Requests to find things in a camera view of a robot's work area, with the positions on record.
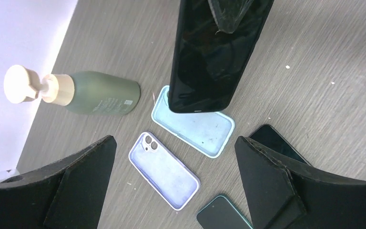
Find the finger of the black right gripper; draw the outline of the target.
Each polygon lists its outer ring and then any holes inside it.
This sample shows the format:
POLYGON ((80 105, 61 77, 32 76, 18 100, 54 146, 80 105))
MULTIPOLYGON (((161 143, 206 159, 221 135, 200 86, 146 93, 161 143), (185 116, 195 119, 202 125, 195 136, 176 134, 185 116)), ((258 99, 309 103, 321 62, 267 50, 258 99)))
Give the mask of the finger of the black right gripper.
POLYGON ((253 0, 208 0, 208 4, 219 31, 233 33, 253 0))

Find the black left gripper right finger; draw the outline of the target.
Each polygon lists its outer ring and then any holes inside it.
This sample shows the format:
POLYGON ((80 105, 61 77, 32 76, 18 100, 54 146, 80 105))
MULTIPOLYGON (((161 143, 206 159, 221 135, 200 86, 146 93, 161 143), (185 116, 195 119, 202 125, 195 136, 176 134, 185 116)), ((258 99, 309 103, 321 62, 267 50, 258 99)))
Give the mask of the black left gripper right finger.
POLYGON ((332 174, 240 136, 234 145, 256 229, 366 229, 366 181, 332 174))

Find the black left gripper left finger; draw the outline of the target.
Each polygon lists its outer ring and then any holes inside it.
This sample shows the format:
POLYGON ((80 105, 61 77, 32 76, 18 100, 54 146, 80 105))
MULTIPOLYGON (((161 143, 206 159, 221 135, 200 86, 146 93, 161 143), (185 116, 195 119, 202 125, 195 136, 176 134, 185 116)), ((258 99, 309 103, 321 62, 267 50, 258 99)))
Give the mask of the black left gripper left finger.
POLYGON ((0 229, 97 228, 116 147, 108 135, 75 154, 0 182, 0 229))

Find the bare black phone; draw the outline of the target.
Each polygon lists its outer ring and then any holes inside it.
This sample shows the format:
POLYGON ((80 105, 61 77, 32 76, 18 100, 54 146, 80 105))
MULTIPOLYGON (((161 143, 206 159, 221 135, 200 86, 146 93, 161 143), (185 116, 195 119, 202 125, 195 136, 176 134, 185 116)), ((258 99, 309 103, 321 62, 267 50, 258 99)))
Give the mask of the bare black phone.
POLYGON ((246 217, 223 194, 204 206, 196 219, 203 229, 252 229, 246 217))
POLYGON ((284 156, 311 166, 311 164, 269 124, 261 125, 250 134, 249 137, 284 156))

